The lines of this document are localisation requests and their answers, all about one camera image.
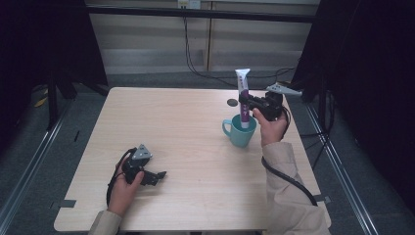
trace power outlet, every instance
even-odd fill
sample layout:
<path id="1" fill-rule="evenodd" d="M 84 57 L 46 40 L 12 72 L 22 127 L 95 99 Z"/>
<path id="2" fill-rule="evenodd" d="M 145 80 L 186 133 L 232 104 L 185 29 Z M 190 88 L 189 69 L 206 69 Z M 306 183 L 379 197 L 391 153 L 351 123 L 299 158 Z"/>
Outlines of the power outlet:
<path id="1" fill-rule="evenodd" d="M 177 7 L 179 9 L 189 9 L 189 0 L 177 0 Z"/>
<path id="2" fill-rule="evenodd" d="M 189 0 L 189 8 L 201 10 L 201 0 Z"/>

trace person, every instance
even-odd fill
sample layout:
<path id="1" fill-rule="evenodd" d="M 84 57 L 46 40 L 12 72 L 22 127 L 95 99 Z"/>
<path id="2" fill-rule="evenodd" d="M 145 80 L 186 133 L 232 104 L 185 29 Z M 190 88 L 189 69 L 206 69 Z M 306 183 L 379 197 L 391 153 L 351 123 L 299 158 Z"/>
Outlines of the person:
<path id="1" fill-rule="evenodd" d="M 298 174 L 293 147 L 281 142 L 287 127 L 287 117 L 281 115 L 268 121 L 258 109 L 253 110 L 260 125 L 262 154 L 273 168 L 302 183 Z M 100 211 L 91 227 L 90 235 L 116 234 L 123 215 L 134 199 L 143 178 L 137 174 L 128 185 L 121 174 L 115 183 L 109 207 Z M 330 234 L 323 209 L 312 205 L 307 196 L 293 184 L 273 173 L 266 172 L 268 204 L 268 234 Z"/>

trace beige jacket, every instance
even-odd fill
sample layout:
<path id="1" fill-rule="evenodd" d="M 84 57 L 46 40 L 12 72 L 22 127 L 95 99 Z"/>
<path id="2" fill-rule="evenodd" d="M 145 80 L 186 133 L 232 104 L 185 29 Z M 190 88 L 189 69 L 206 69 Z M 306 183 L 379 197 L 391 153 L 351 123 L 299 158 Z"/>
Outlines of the beige jacket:
<path id="1" fill-rule="evenodd" d="M 262 154 L 273 168 L 302 183 L 297 173 L 293 147 L 289 143 L 272 143 L 262 148 Z M 267 171 L 268 234 L 330 234 L 324 211 L 313 206 L 296 186 Z M 90 235 L 114 235 L 121 217 L 100 211 L 92 224 Z"/>

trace cup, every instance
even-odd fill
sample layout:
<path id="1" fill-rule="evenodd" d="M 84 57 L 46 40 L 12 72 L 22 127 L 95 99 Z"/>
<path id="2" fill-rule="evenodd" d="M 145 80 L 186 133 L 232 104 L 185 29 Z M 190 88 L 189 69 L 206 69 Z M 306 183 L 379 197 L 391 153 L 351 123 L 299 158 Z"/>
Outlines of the cup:
<path id="1" fill-rule="evenodd" d="M 232 119 L 225 119 L 222 122 L 223 132 L 229 137 L 231 143 L 237 147 L 244 148 L 250 143 L 256 129 L 256 121 L 250 116 L 250 127 L 242 128 L 241 115 L 236 115 Z"/>

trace sleeve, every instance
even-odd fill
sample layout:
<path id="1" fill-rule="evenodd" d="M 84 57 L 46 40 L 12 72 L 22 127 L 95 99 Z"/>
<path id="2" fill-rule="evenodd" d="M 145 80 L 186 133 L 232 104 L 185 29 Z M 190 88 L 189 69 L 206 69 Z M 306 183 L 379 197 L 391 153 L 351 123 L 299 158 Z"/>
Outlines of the sleeve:
<path id="1" fill-rule="evenodd" d="M 122 218 L 110 211 L 100 211 L 89 230 L 88 235 L 115 235 Z"/>
<path id="2" fill-rule="evenodd" d="M 290 143 L 266 145 L 262 153 L 269 165 L 302 184 Z M 324 210 L 313 206 L 299 188 L 269 171 L 266 185 L 268 234 L 330 234 Z"/>

